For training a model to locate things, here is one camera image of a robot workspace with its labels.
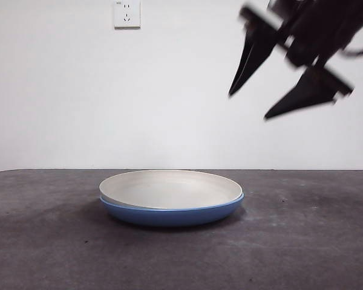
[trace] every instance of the blue plate rim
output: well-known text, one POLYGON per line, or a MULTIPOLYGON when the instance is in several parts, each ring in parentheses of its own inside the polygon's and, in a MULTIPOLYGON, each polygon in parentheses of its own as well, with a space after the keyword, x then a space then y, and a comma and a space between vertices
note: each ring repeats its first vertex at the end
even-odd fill
POLYGON ((227 178, 225 176, 217 175, 217 174, 214 174, 214 173, 202 172, 202 171, 195 170, 195 169, 139 169, 139 170, 132 170, 132 171, 128 171, 128 172, 123 172, 123 173, 119 173, 119 174, 116 174, 116 175, 113 175, 113 176, 109 176, 108 178, 101 181, 101 183, 99 184, 99 191, 101 192, 101 194, 100 194, 100 197, 102 198, 101 201, 105 202, 105 203, 107 203, 109 205, 118 205, 119 207, 122 207, 122 208, 131 208, 131 209, 137 209, 137 208, 148 209, 148 208, 152 208, 152 209, 156 209, 156 210, 169 210, 169 211, 198 210, 198 209, 205 209, 205 208, 216 208, 216 207, 221 207, 221 206, 224 206, 224 205, 229 205, 229 204, 233 203, 234 201, 236 201, 238 199, 243 199, 244 198, 244 193, 243 193, 242 186, 239 183, 237 183, 236 181, 234 181, 234 180, 232 180, 230 178, 227 178), (235 184, 238 187, 240 193, 239 193, 238 197, 236 197, 236 199, 233 199, 233 200, 231 200, 229 202, 226 202, 226 203, 223 203, 223 204, 208 205, 206 207, 194 207, 194 208, 141 207, 141 206, 137 206, 137 205, 126 204, 126 203, 119 202, 119 201, 116 201, 117 203, 115 204, 115 203, 107 201, 105 198, 103 198, 103 196, 105 196, 107 198, 107 195, 103 192, 102 185, 103 185, 104 182, 107 182, 107 180, 109 180, 111 178, 121 176, 121 175, 127 175, 127 174, 130 174, 130 173, 137 173, 137 172, 161 172, 161 171, 163 171, 163 172, 164 171, 167 171, 167 172, 171 172, 171 171, 172 172, 196 172, 196 173, 199 173, 199 174, 202 174, 202 175, 212 175, 212 176, 215 176, 215 177, 220 177, 222 179, 226 179, 227 181, 235 184))
POLYGON ((135 206, 129 206, 129 205, 122 205, 122 204, 112 204, 111 202, 108 202, 102 198, 102 196, 99 197, 99 199, 107 205, 111 205, 113 207, 119 207, 119 208, 125 208, 127 210, 138 210, 138 211, 196 211, 196 210, 207 210, 210 208, 218 208, 218 207, 225 207, 227 205, 235 204, 239 201, 241 201, 244 198, 244 193, 242 192, 241 195, 232 201, 225 202, 224 204, 217 204, 217 205, 210 205, 207 207, 192 207, 192 208, 151 208, 151 207, 135 207, 135 206))

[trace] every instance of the stacked plates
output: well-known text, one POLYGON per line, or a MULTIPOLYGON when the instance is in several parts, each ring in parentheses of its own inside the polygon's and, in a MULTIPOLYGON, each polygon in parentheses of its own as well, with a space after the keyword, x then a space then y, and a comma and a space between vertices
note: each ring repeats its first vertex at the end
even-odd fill
POLYGON ((99 188, 111 215, 156 227, 213 222, 231 214, 243 199, 236 182, 188 170, 123 173, 102 181, 99 188))

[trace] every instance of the white wall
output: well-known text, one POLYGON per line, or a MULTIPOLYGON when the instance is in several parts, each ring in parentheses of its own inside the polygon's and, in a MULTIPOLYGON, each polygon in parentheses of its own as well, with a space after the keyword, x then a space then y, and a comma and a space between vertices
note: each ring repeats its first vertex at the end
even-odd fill
POLYGON ((227 99, 242 3, 142 0, 115 31, 112 0, 0 0, 0 170, 363 169, 363 58, 333 59, 335 106, 263 121, 302 73, 279 49, 227 99))

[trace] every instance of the gray table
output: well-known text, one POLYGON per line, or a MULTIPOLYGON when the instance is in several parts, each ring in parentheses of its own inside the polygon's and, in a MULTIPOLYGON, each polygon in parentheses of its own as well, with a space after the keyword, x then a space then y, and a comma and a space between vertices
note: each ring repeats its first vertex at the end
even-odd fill
POLYGON ((125 171, 0 172, 0 289, 363 289, 363 171, 202 170, 243 208, 179 229, 107 215, 125 171))

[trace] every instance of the blue plate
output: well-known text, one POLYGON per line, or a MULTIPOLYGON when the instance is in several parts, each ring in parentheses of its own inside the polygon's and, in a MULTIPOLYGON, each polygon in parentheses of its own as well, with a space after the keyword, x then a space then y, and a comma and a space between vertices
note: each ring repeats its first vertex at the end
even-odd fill
POLYGON ((233 201, 211 207, 159 209, 112 204, 100 198, 109 213, 125 222, 152 227, 186 227, 217 221, 229 216, 242 202, 243 193, 233 201))

